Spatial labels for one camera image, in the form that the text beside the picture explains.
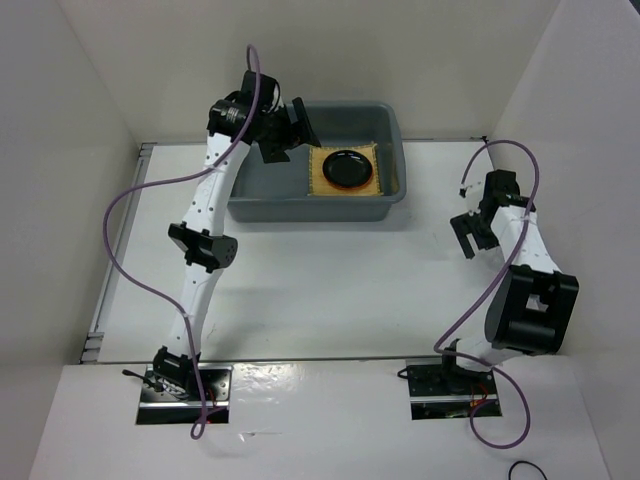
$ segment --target purple cable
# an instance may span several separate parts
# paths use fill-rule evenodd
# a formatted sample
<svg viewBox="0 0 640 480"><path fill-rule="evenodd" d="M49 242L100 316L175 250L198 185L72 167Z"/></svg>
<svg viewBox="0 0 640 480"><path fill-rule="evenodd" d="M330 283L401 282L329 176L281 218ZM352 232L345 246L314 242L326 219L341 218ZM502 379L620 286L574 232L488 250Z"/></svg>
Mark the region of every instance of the purple cable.
<svg viewBox="0 0 640 480"><path fill-rule="evenodd" d="M447 341L447 339L451 335L453 335L453 333L456 330L458 330L458 328L460 328L462 324L465 323L469 319L469 317L471 317L471 315L473 315L473 313L480 307L480 305L482 305L487 300L487 298L489 298L489 295L491 295L491 292L493 292L496 289L496 287L500 284L504 276L507 274L509 267L511 266L515 258L518 256L518 254L520 253L522 244L524 243L524 240L527 237L527 231L529 230L529 213L531 212L531 208L533 206L533 200L536 194L538 193L538 185L540 184L540 168L538 167L538 161L536 160L536 157L533 154L533 152L531 152L531 150L529 150L522 143L516 142L514 140L494 140L480 147L478 151L473 155L473 157L471 157L471 160L469 160L469 164L467 165L467 168L464 171L464 175L462 176L462 185L464 185L464 182L467 179L467 174L471 169L471 165L473 165L473 162L476 160L476 158L478 158L478 155L480 155L480 153L482 153L482 151L484 151L485 149L493 145L499 145L499 144L515 145L516 147L522 149L529 156L529 158L531 159L531 163L533 164L533 173L534 173L533 189L531 190L531 196L529 197L527 206L524 209L524 224L522 225L522 232L520 233L520 237L518 238L518 241L516 242L515 247L513 247L513 251L511 252L509 257L505 260L504 265L502 266L498 274L495 276L493 281L489 284L487 289L484 292L482 292L482 295L478 297L478 299L474 302L474 304L471 305L471 307L469 307L469 309L462 314L462 316L444 333L444 335L442 335L442 337L438 339L438 341L433 347L434 351L440 355L449 355L453 357L465 358L467 360L477 362L480 365L484 365L485 367L492 367L492 365L481 358L474 357L473 355L469 355L467 353L452 352L449 350L444 350L442 346ZM531 430L531 410L529 409L529 403L527 402L527 398L525 397L524 392L522 391L520 386L516 383L516 381L510 375L504 372L502 369L496 368L496 367L492 367L492 369L495 373L498 373L502 375L505 379L507 379L509 383L513 385L513 388L516 389L516 392L518 392L518 395L522 400L522 405L524 406L524 412L526 415L526 424L524 427L524 431L522 432L522 435L520 435L520 437L518 437L516 440L504 445L491 443L490 441L482 437L482 435L480 435L480 432L478 432L478 430L476 429L476 426L474 424L474 417L478 412L478 410L480 410L483 407L486 407L491 402L482 402L476 405L476 407L474 407L473 410L471 410L471 414L469 415L469 421L471 423L471 430L473 431L474 435L478 438L478 440L480 440L482 443L484 443L485 445L491 448L496 448L499 450L508 450L510 448L514 448L520 445L525 440L525 438L527 438L527 435L529 435L529 430Z"/></svg>
<svg viewBox="0 0 640 480"><path fill-rule="evenodd" d="M104 242L104 248L107 251L107 256L109 257L109 260L111 261L113 266L116 268L116 270L118 270L118 272L120 272L120 274L124 278L129 280L134 285L142 288L143 290L146 290L149 293L153 293L154 295L157 295L163 300L166 300L167 302L169 302L171 305L176 307L176 309L180 312L180 314L184 318L185 328L187 331L187 338L189 340L189 349L191 350L191 361L193 362L193 368L194 368L195 377L196 377L196 384L198 386L198 395L200 396L200 402L201 402L200 417L194 422L193 426L191 427L191 438L193 438L194 440L198 440L200 437L202 437L205 426L207 424L207 417L210 415L211 412L209 412L207 409L207 399L204 393L204 386L202 384L202 377L200 376L200 370L198 369L198 359L196 356L197 352L196 352L195 343L193 341L193 332L191 331L191 325L189 324L189 316L186 310L184 309L184 307L180 305L180 303L177 300L174 300L169 295L162 293L159 290L156 290L155 288L141 282L140 280L135 279L122 268L122 266L118 263L118 260L116 259L115 255L113 254L113 250L111 249L111 244L109 243L109 235L108 235L109 217L111 215L112 210L118 204L118 202L122 200L124 197L126 197L127 195L137 190L142 190L144 188L158 187L160 185L172 185L174 183L188 182L189 180L195 180L196 178L204 177L209 173L213 172L213 170L216 167L218 167L218 165L220 165L229 156L229 154L236 148L236 146L240 143L240 141L242 141L242 137L244 137L244 134L247 132L247 129L249 128L249 125L253 120L253 116L255 115L256 110L258 109L258 100L260 98L260 58L258 57L258 51L256 50L256 48L253 45L249 44L247 45L247 64L249 69L251 69L251 56L253 56L253 60L255 61L256 91L253 95L253 101L251 102L251 108L249 109L249 114L247 115L247 119L245 120L244 124L242 125L242 128L236 135L236 138L233 140L233 142L231 142L231 145L229 145L229 148L227 148L227 150L222 155L220 155L220 157L214 162L214 164L211 167L205 168L201 172L194 173L192 175L187 175L185 177L170 178L167 180L158 180L155 182L142 183L140 185L135 185L125 190L124 192L120 193L116 198L114 198L111 201L111 203L107 207L107 210L104 212L104 218L102 219L102 241Z"/></svg>

